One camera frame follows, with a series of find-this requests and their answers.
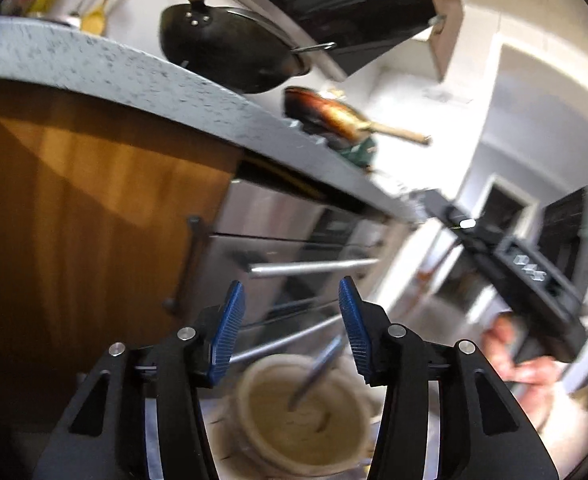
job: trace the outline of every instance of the metal rod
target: metal rod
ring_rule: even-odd
[[[314,52],[315,50],[331,50],[336,47],[335,41],[329,43],[319,43],[311,46],[299,46],[291,50],[292,54],[302,54],[303,52]]]
[[[324,328],[327,328],[328,326],[333,325],[334,323],[340,320],[343,320],[343,316],[341,316],[341,314],[338,314],[337,316],[333,316],[329,319],[326,319],[324,322],[306,328],[305,330],[301,330],[300,332],[293,333],[292,335],[288,335],[287,337],[284,337],[282,339],[277,339],[276,341],[265,343],[264,345],[260,345],[249,350],[246,350],[245,352],[239,352],[238,354],[232,355],[232,358],[229,360],[229,363],[241,363],[243,361],[248,361],[250,359],[271,354],[274,350],[278,350],[279,348],[283,348],[283,346],[287,346],[293,342],[298,341],[299,339],[312,335],[320,330],[323,330]]]
[[[378,263],[378,258],[360,260],[339,260],[329,262],[294,262],[290,264],[252,264],[250,278],[276,278],[279,276],[301,276],[302,274],[320,274],[337,270],[368,267]]]

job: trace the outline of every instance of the metal pivot screw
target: metal pivot screw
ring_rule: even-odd
[[[196,330],[190,326],[186,326],[185,328],[181,328],[176,335],[181,341],[189,341],[196,335]]]
[[[392,337],[405,337],[407,329],[403,325],[390,325],[387,333]]]
[[[112,357],[116,357],[118,355],[121,355],[123,352],[125,351],[125,345],[123,345],[123,343],[118,342],[118,343],[114,343],[112,346],[110,346],[110,355]]]
[[[458,343],[458,348],[463,354],[473,354],[476,351],[476,345],[471,341],[461,341]]]
[[[428,25],[429,27],[436,27],[438,25],[441,25],[442,23],[445,23],[445,20],[447,19],[447,17],[443,14],[438,14],[432,18],[429,19]]]

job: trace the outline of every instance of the frying pan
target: frying pan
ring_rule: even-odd
[[[266,92],[311,69],[309,50],[297,45],[277,25],[256,12],[208,7],[205,0],[167,7],[161,15],[160,41],[172,63],[232,90]]]
[[[352,146],[360,144],[374,132],[426,146],[431,144],[429,136],[369,121],[355,108],[335,99],[326,99],[313,90],[300,86],[285,88],[285,114],[303,124],[311,124],[338,135]]]

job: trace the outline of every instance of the human hand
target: human hand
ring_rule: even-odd
[[[515,365],[507,345],[515,338],[508,316],[498,316],[493,326],[482,335],[482,352],[503,381],[527,384],[518,402],[535,428],[547,419],[554,401],[554,384],[560,370],[552,357],[538,357]]]

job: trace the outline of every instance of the doorway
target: doorway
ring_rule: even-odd
[[[480,194],[472,216],[498,226],[506,233],[526,237],[534,223],[538,200],[499,175],[492,175]],[[493,286],[477,272],[471,257],[461,247],[450,256],[435,276],[432,292],[477,320],[495,295]]]

